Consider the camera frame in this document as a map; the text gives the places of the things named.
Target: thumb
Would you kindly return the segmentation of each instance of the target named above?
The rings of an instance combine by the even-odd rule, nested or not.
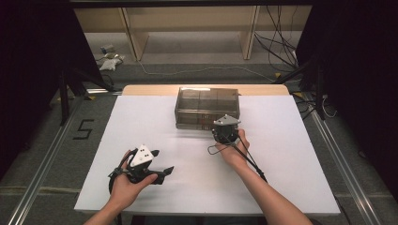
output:
[[[158,175],[153,173],[147,176],[144,180],[142,180],[140,183],[137,184],[137,186],[142,190],[146,188],[148,185],[152,184],[156,179],[158,178]]]

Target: wrist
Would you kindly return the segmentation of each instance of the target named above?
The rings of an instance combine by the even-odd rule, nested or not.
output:
[[[103,210],[108,212],[109,214],[119,214],[121,211],[123,211],[124,207],[117,203],[117,202],[107,202],[103,206]]]
[[[250,167],[249,167],[249,165],[247,164],[246,161],[245,162],[239,162],[239,163],[231,163],[230,165],[231,165],[231,167],[234,169],[234,171],[236,173],[239,173],[239,172],[245,171],[247,169],[250,169]]]

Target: cable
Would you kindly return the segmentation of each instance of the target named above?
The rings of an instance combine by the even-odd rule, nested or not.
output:
[[[323,111],[324,111],[324,113],[325,113],[325,115],[326,115],[327,117],[333,118],[334,116],[336,116],[337,111],[334,111],[334,114],[329,114],[329,113],[326,111],[326,109],[325,109],[325,100],[326,100],[326,97],[324,97],[324,99],[322,100],[322,109],[323,109]]]
[[[257,173],[260,175],[260,177],[261,177],[265,182],[268,182],[267,179],[266,179],[266,177],[264,176],[264,173],[260,170],[260,168],[258,168],[257,163],[255,163],[255,161],[254,161],[252,155],[251,155],[250,152],[249,152],[249,149],[248,149],[248,148],[246,147],[246,145],[243,143],[243,141],[241,140],[240,136],[237,136],[237,137],[238,137],[238,138],[240,139],[240,141],[242,142],[243,147],[245,148],[247,154],[250,156],[250,158],[251,158],[252,160],[250,160],[244,153],[242,153],[242,151],[240,151],[240,149],[237,147],[237,145],[236,145],[234,142],[231,142],[228,138],[225,137],[225,135],[223,135],[223,137],[228,141],[228,143],[223,144],[223,145],[226,145],[226,146],[225,146],[223,149],[221,149],[221,150],[219,150],[218,152],[213,153],[213,154],[211,154],[211,153],[209,152],[209,148],[210,148],[210,147],[214,147],[214,146],[216,146],[216,145],[209,146],[209,147],[207,148],[207,151],[209,152],[209,154],[210,154],[210,155],[215,155],[215,154],[217,154],[217,153],[220,153],[222,150],[226,149],[227,147],[232,146],[238,153],[240,153],[241,156],[243,156],[243,157],[254,167],[254,169],[257,171]]]
[[[302,120],[305,120],[316,108],[311,109],[304,117],[302,117]]]
[[[288,41],[292,38],[294,18],[295,18],[295,15],[296,15],[296,12],[298,11],[298,9],[299,9],[299,6],[296,6],[295,11],[293,12],[293,15],[292,15],[292,21],[290,23],[290,38],[288,39]]]
[[[296,92],[291,92],[289,93],[293,98],[298,98],[299,101],[296,101],[296,104],[298,105],[298,112],[299,113],[305,113],[310,109],[310,106],[315,106],[315,101],[314,100],[306,100],[304,99],[304,97],[301,97],[299,95],[296,94]],[[299,104],[301,103],[305,103],[306,104],[306,108],[304,110],[300,109]]]
[[[143,69],[144,73],[147,75],[164,75],[164,76],[171,76],[171,75],[177,75],[177,74],[182,74],[182,73],[194,73],[194,72],[203,72],[206,70],[211,70],[211,69],[243,69],[245,71],[248,71],[250,73],[253,73],[255,75],[261,76],[263,78],[266,78],[267,80],[269,80],[270,82],[275,82],[274,80],[268,78],[267,76],[261,74],[261,73],[257,73],[254,71],[251,71],[247,68],[244,67],[206,67],[206,68],[202,68],[202,69],[193,69],[193,70],[182,70],[182,71],[178,71],[178,72],[173,72],[173,73],[156,73],[156,72],[147,72],[146,69],[144,68],[144,65],[140,62],[137,61],[138,64],[140,64],[141,68]]]
[[[109,174],[108,176],[111,178],[109,180],[109,193],[112,193],[112,188],[114,186],[114,181],[115,179],[121,174],[124,173],[122,170],[122,165],[123,163],[134,153],[132,151],[130,151],[128,154],[126,154],[123,159],[120,161],[119,166],[117,168],[115,168],[111,174]],[[122,215],[121,213],[117,215],[117,217],[115,218],[115,223],[117,225],[122,225]]]
[[[259,38],[262,38],[262,39],[265,39],[265,40],[269,40],[269,41],[273,41],[273,42],[278,43],[280,45],[284,45],[284,43],[282,43],[282,42],[280,42],[278,40],[274,40],[274,39],[271,39],[271,38],[268,38],[268,37],[263,37],[263,36],[259,35],[257,32],[254,32],[254,34],[257,35]],[[289,49],[292,49],[292,50],[296,49],[296,47],[290,46],[290,45],[288,45],[286,47],[289,48]]]
[[[283,43],[283,49],[284,49],[284,52],[286,53],[286,56],[287,56],[287,58],[288,58],[288,60],[290,61],[290,64],[289,65],[294,65],[294,68],[296,68],[297,67],[297,60],[296,60],[296,57],[295,57],[295,55],[294,54],[292,54],[290,51],[288,51],[284,46],[292,46],[284,37],[283,37],[283,35],[282,35],[282,32],[281,32],[281,13],[282,13],[282,7],[281,6],[278,6],[278,22],[276,23],[275,22],[275,20],[274,20],[274,18],[272,17],[272,15],[271,15],[271,13],[270,13],[270,11],[269,11],[269,7],[268,6],[266,6],[266,8],[267,8],[267,12],[268,12],[268,15],[269,15],[269,17],[271,18],[271,20],[272,20],[272,23],[273,23],[273,25],[274,25],[274,27],[275,27],[275,32],[274,32],[274,35],[273,35],[273,38],[272,38],[272,42],[271,42],[271,44],[269,45],[269,48],[271,49],[271,46],[272,46],[272,43],[274,42],[274,38],[275,38],[275,36],[276,36],[276,34],[279,34],[279,37],[281,38],[281,41],[282,41],[282,43]]]
[[[257,34],[254,34],[254,37],[257,39],[257,41],[258,41],[258,43],[261,45],[261,47],[263,47],[263,49],[267,50],[267,52],[268,52],[268,62],[269,62],[269,64],[270,64],[273,68],[278,69],[278,70],[283,71],[283,72],[291,72],[291,71],[282,70],[282,69],[279,69],[279,68],[274,67],[274,66],[272,65],[271,61],[270,61],[270,57],[269,57],[269,54],[270,54],[270,53],[271,53],[272,55],[274,55],[275,57],[279,58],[282,62],[286,63],[286,64],[287,64],[288,66],[290,66],[291,68],[295,68],[294,65],[290,64],[290,63],[287,62],[286,60],[282,59],[278,54],[276,54],[275,52],[273,52],[273,51],[270,49],[270,46],[267,47],[264,43],[262,43],[262,42],[260,41],[260,39],[258,38],[258,35],[257,35]]]

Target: hand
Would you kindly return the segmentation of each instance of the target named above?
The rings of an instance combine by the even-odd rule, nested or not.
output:
[[[127,161],[122,165],[126,169]],[[137,199],[138,194],[146,186],[152,184],[158,178],[157,174],[147,176],[138,184],[130,182],[129,178],[124,174],[120,174],[115,178],[114,186],[112,187],[111,197],[108,202],[102,207],[99,212],[91,217],[84,225],[107,225],[112,222],[120,212],[129,207]]]
[[[127,161],[123,163],[122,168],[127,168]],[[151,174],[140,183],[133,184],[124,173],[120,174],[115,179],[108,204],[113,205],[120,211],[129,207],[132,203],[134,203],[141,190],[154,182],[157,177],[157,174]]]
[[[239,148],[239,150],[243,154],[247,155],[246,148],[249,149],[250,143],[246,139],[245,130],[239,129],[237,134],[240,137],[240,142],[237,144],[237,148]],[[221,151],[222,157],[225,162],[234,169],[242,166],[247,166],[246,158],[244,158],[234,147],[227,146],[218,142],[216,143],[216,147],[219,151]]]

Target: white tabletop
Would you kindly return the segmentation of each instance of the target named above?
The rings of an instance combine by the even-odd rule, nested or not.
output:
[[[162,185],[145,188],[125,211],[136,215],[259,216],[261,210],[221,155],[210,155],[210,131],[176,129],[174,96],[118,97],[75,210],[107,202],[108,174],[129,149],[158,149],[149,169],[175,166]],[[240,128],[268,182],[307,215],[340,210],[294,99],[240,96]]]

